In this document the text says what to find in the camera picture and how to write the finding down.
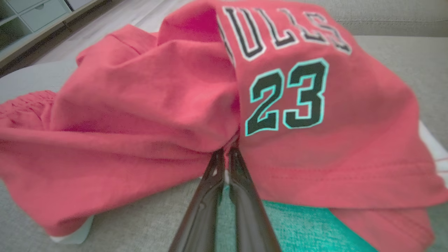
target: white drawer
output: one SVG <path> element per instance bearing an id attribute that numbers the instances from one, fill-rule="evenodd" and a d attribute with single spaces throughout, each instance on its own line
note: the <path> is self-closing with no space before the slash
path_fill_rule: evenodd
<path id="1" fill-rule="evenodd" d="M 39 2 L 43 2 L 43 0 L 7 0 L 11 7 L 16 10 L 17 13 L 26 10 L 28 7 L 31 7 Z"/>
<path id="2" fill-rule="evenodd" d="M 37 31 L 65 13 L 66 10 L 59 0 L 50 0 L 21 15 L 21 17 L 33 31 Z"/>

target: red fabric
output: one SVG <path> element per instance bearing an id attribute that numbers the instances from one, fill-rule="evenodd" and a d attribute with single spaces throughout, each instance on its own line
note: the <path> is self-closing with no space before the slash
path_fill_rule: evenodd
<path id="1" fill-rule="evenodd" d="M 236 7 L 251 48 L 248 17 L 238 7 L 252 14 L 262 54 L 242 56 L 223 6 Z M 278 34 L 290 29 L 299 42 L 274 48 L 269 24 L 253 7 L 265 11 Z M 305 12 L 324 17 L 318 22 L 336 29 L 351 51 L 339 50 L 331 29 L 316 28 Z M 327 43 L 305 41 L 303 29 Z M 298 62 L 322 59 L 328 68 L 321 123 L 282 123 L 283 111 L 297 108 L 298 89 L 311 85 L 308 78 L 303 87 L 284 87 L 268 109 L 279 111 L 276 130 L 247 136 L 246 121 L 272 94 L 250 102 L 257 76 L 281 71 L 286 85 Z M 0 106 L 0 176 L 47 233 L 70 234 L 88 216 L 200 176 L 210 153 L 241 132 L 239 146 L 263 199 L 331 208 L 381 252 L 420 252 L 431 244 L 425 207 L 447 201 L 448 192 L 418 136 L 415 96 L 323 8 L 196 1 L 166 17 L 158 34 L 126 26 L 77 62 L 57 94 Z M 299 106 L 300 116 L 306 108 Z"/>

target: green cloth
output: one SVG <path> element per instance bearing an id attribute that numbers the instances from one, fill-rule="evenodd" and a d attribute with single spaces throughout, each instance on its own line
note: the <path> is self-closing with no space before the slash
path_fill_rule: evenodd
<path id="1" fill-rule="evenodd" d="M 377 252 L 329 209 L 263 201 L 283 252 Z M 216 251 L 235 252 L 235 206 L 229 187 L 218 208 Z"/>

